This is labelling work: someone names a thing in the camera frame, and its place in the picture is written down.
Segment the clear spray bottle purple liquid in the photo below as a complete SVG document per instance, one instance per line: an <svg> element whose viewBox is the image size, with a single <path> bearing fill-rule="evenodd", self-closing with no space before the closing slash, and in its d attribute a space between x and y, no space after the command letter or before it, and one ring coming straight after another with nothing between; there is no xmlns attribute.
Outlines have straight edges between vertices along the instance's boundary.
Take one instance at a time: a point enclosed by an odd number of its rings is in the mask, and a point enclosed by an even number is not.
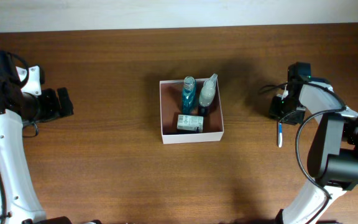
<svg viewBox="0 0 358 224"><path fill-rule="evenodd" d="M207 116L209 113L209 107L214 100L216 94L216 81L218 75L214 73L209 79L203 83L203 87L200 92L198 115Z"/></svg>

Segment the teal mouthwash bottle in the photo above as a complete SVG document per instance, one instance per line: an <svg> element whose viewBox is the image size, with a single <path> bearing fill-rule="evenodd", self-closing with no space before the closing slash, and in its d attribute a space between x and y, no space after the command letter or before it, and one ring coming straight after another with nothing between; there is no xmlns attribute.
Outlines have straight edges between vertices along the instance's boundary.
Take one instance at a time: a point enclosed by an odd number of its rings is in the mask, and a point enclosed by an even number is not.
<svg viewBox="0 0 358 224"><path fill-rule="evenodd" d="M182 113L190 114L195 102L196 80L193 77L186 77L182 89Z"/></svg>

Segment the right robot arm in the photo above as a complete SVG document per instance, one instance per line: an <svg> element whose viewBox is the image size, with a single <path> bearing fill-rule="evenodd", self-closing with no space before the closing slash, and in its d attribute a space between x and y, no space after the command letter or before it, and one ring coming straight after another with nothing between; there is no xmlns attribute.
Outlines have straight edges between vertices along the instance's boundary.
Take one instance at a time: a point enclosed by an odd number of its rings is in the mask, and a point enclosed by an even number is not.
<svg viewBox="0 0 358 224"><path fill-rule="evenodd" d="M330 82L313 77L311 65L288 67L287 82L274 89L268 115L277 121L277 145L284 124L298 125L296 161L306 182L294 201L281 209L275 223L318 223L335 200L358 185L358 113L335 94Z"/></svg>

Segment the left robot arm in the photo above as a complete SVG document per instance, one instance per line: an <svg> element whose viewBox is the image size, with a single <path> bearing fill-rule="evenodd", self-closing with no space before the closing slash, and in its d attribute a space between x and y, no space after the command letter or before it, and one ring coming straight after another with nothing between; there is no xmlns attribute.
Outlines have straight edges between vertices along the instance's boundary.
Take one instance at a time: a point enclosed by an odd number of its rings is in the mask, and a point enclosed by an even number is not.
<svg viewBox="0 0 358 224"><path fill-rule="evenodd" d="M73 115L68 90L42 89L44 71L0 50L0 223L69 223L47 218L27 165L23 129Z"/></svg>

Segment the green white small box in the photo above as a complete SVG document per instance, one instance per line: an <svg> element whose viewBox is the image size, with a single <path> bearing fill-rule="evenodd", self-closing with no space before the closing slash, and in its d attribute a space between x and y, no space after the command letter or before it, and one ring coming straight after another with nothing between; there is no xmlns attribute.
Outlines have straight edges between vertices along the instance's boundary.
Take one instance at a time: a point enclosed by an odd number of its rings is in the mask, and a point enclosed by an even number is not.
<svg viewBox="0 0 358 224"><path fill-rule="evenodd" d="M177 121L177 129L202 133L203 123L204 118L202 116L179 114Z"/></svg>

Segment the blue white toothbrush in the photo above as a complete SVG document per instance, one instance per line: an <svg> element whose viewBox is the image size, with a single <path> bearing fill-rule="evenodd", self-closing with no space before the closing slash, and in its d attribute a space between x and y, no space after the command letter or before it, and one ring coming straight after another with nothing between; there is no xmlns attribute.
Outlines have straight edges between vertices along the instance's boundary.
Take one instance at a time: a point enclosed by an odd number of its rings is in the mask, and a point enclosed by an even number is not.
<svg viewBox="0 0 358 224"><path fill-rule="evenodd" d="M282 131L282 123L277 123L278 135L277 135L277 146L283 146L283 131Z"/></svg>

